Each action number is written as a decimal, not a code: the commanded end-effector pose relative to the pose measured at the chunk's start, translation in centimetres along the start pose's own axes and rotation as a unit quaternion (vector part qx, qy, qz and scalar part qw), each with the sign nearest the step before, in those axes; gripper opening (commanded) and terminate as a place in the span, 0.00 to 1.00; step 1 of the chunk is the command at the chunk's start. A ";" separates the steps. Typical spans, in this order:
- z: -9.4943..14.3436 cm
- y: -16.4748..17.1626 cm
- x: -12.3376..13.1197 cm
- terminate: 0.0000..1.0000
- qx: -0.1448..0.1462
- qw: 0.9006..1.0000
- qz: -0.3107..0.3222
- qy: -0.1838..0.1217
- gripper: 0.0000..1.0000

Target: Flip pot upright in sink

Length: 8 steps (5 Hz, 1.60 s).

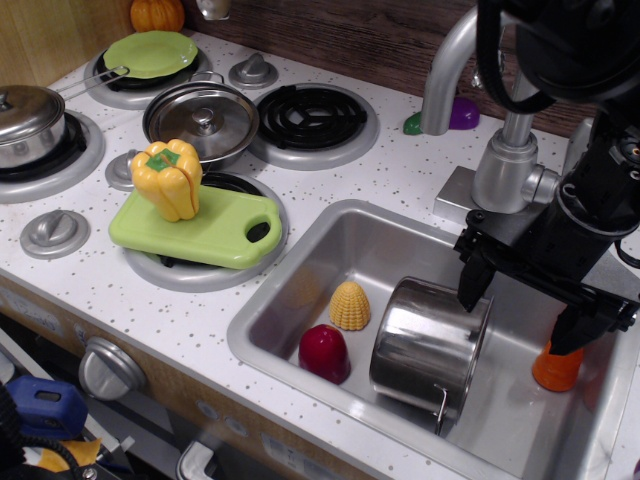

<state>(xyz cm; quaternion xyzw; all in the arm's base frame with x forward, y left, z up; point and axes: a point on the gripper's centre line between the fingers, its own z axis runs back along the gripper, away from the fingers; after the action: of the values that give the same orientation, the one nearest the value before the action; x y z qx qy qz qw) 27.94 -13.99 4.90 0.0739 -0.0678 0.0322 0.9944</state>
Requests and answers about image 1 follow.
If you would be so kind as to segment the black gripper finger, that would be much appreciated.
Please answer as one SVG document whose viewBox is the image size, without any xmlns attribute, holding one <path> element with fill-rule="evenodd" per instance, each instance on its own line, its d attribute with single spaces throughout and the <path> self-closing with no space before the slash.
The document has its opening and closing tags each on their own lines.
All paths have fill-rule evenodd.
<svg viewBox="0 0 640 480">
<path fill-rule="evenodd" d="M 459 278 L 457 298 L 471 312 L 494 279 L 496 269 L 482 253 L 473 253 L 466 261 Z"/>
<path fill-rule="evenodd" d="M 606 323 L 594 312 L 578 306 L 567 305 L 557 317 L 551 335 L 550 353 L 569 355 L 606 332 Z"/>
</svg>

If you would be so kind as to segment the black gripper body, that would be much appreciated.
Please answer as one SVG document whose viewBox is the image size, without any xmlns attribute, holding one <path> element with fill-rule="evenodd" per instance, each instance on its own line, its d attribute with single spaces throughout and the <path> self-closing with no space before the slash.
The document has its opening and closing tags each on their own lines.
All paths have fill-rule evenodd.
<svg viewBox="0 0 640 480">
<path fill-rule="evenodd" d="M 594 312 L 606 331 L 625 331 L 639 310 L 637 297 L 589 286 L 586 278 L 614 242 L 637 229 L 639 201 L 624 201 L 602 218 L 598 213 L 563 196 L 516 214 L 473 209 L 454 249 L 464 265 L 473 253 L 482 253 L 496 273 Z"/>
</svg>

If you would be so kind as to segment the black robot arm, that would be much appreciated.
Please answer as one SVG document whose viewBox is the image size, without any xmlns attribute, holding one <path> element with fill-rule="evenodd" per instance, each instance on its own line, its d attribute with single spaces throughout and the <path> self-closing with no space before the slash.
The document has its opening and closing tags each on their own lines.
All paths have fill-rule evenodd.
<svg viewBox="0 0 640 480">
<path fill-rule="evenodd" d="M 586 152 L 552 200 L 518 214 L 470 211 L 455 248 L 458 299 L 472 310 L 496 273 L 564 304 L 550 351 L 567 355 L 626 330 L 635 294 L 585 280 L 639 226 L 639 5 L 635 1 L 481 1 L 476 53 L 491 98 L 517 114 L 563 101 L 597 113 Z"/>
</svg>

